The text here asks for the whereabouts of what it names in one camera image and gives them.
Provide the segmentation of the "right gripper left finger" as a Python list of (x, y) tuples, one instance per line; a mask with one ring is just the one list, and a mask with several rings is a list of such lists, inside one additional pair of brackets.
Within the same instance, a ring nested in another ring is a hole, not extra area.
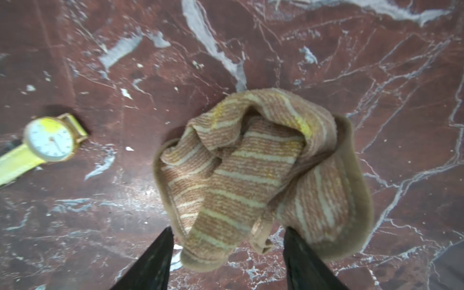
[(167, 227), (111, 290), (167, 290), (174, 235)]

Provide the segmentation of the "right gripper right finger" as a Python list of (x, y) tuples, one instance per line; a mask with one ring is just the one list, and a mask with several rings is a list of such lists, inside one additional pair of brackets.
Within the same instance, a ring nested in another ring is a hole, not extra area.
[(283, 246), (289, 290), (348, 290), (294, 229), (286, 229)]

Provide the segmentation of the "beige striped cloth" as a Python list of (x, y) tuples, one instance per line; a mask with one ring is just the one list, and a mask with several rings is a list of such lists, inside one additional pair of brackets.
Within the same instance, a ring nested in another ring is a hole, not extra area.
[(244, 241), (267, 253), (275, 222), (328, 262), (358, 252), (372, 231), (352, 123), (282, 89), (234, 93), (192, 118), (153, 172), (192, 271), (218, 269)]

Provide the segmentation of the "cream strap watch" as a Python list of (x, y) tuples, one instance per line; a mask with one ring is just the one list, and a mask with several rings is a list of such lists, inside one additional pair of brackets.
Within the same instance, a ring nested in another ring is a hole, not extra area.
[(89, 137), (72, 114), (41, 117), (24, 129), (22, 143), (1, 155), (1, 185), (45, 163), (60, 163), (72, 158)]

